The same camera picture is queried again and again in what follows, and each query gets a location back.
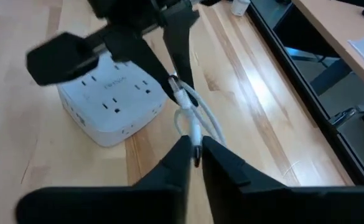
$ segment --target white power strip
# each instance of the white power strip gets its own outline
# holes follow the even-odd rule
[[[64,108],[104,147],[130,137],[157,116],[167,95],[160,84],[132,62],[114,63],[109,52],[97,68],[57,86]]]

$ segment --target bottle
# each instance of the bottle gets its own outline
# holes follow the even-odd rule
[[[251,0],[234,0],[231,5],[231,12],[236,16],[242,16],[250,3]]]

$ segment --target black metal rail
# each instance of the black metal rail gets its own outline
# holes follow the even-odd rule
[[[277,35],[267,25],[253,3],[248,7],[247,14],[266,41],[350,178],[356,185],[364,185],[363,162],[357,156],[343,134],[336,133],[330,126],[328,122],[330,116],[321,105],[310,84],[306,82],[305,78],[297,69]]]

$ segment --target white cable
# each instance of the white cable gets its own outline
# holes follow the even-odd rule
[[[204,102],[204,100],[201,98],[201,96],[193,88],[191,88],[188,84],[186,84],[185,82],[183,82],[181,80],[179,80],[179,84],[198,101],[198,104],[203,108],[204,112],[207,114],[213,127],[215,128],[215,131],[218,134],[220,142],[224,146],[226,146],[226,138],[223,135],[219,122],[217,121],[215,115],[210,110],[209,106]]]
[[[192,110],[195,114],[195,116],[198,118],[198,120],[200,121],[201,125],[204,127],[204,129],[208,132],[208,134],[213,138],[213,139],[217,139],[217,135],[212,131],[212,128],[208,125],[207,122],[204,121],[204,119],[202,118],[202,114],[198,111],[198,109],[193,106]]]
[[[174,116],[174,124],[176,127],[176,130],[180,135],[184,135],[183,131],[181,130],[179,126],[179,117],[180,114],[184,114],[186,118],[189,121],[189,136],[191,138],[191,141],[194,146],[201,145],[201,129],[200,124],[207,130],[208,134],[211,135],[212,138],[218,139],[224,146],[226,146],[226,140],[222,133],[222,129],[219,125],[219,122],[217,121],[216,117],[211,112],[208,105],[204,102],[204,100],[201,98],[201,96],[188,84],[179,81],[179,84],[181,85],[182,89],[179,89],[174,92],[174,96],[176,98],[176,101],[180,105],[180,109],[177,109],[175,111]],[[199,112],[199,110],[192,104],[190,101],[190,98],[187,94],[189,92],[197,101],[200,106],[204,109],[204,112],[209,117],[212,126],[215,128],[215,132],[213,129],[204,121],[202,114]]]
[[[182,109],[177,109],[177,110],[175,111],[175,115],[174,115],[174,124],[175,124],[175,127],[176,127],[177,132],[178,132],[181,136],[183,136],[183,135],[185,135],[185,134],[182,132],[181,128],[179,127],[179,116],[180,116],[180,114],[181,114],[181,113],[182,113]]]

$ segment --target wood grain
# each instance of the wood grain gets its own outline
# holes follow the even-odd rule
[[[287,185],[352,185],[252,22],[230,5],[198,6],[190,37],[196,89],[218,117],[228,147]],[[81,0],[0,0],[0,223],[24,193],[53,185],[130,185],[180,138],[170,100],[145,128],[115,147],[97,146],[39,87],[25,53],[61,30],[87,35],[105,24]],[[169,72],[160,29],[144,37]],[[201,168],[190,178],[187,223],[212,223]]]
[[[364,38],[364,7],[336,0],[292,1],[364,81],[364,58],[348,43]]]

